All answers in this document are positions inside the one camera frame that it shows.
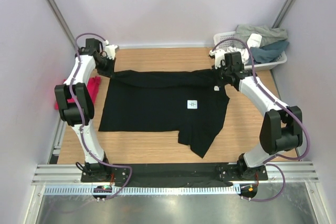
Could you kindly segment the black t shirt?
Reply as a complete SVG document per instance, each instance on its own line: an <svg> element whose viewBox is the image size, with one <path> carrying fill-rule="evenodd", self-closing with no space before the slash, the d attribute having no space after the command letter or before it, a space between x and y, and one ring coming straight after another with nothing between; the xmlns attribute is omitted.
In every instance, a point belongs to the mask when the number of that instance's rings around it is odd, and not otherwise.
<svg viewBox="0 0 336 224"><path fill-rule="evenodd" d="M203 158L224 126L229 97L209 69L117 72L110 79L100 132L178 132Z"/></svg>

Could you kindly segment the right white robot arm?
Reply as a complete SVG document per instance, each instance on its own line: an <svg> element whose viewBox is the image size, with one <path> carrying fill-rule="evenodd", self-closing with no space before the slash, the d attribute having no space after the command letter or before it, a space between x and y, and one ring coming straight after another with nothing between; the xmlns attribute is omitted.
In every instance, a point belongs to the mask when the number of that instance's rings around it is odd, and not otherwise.
<svg viewBox="0 0 336 224"><path fill-rule="evenodd" d="M277 155L303 144L302 111L272 94L253 69L245 69L240 52L214 51L218 81L245 95L263 116L259 143L239 156L235 168L240 180L252 180Z"/></svg>

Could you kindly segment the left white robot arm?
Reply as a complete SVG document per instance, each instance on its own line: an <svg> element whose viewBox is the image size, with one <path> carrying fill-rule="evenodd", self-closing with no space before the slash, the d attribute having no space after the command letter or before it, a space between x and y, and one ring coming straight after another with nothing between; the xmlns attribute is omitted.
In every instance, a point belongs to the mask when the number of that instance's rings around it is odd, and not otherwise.
<svg viewBox="0 0 336 224"><path fill-rule="evenodd" d="M112 177L93 125L94 104L88 84L93 71L113 76L118 50L119 46L107 40L87 38L85 46L77 49L69 77L54 88L60 118L73 129L85 155L84 164L76 163L82 172L82 182L106 182Z"/></svg>

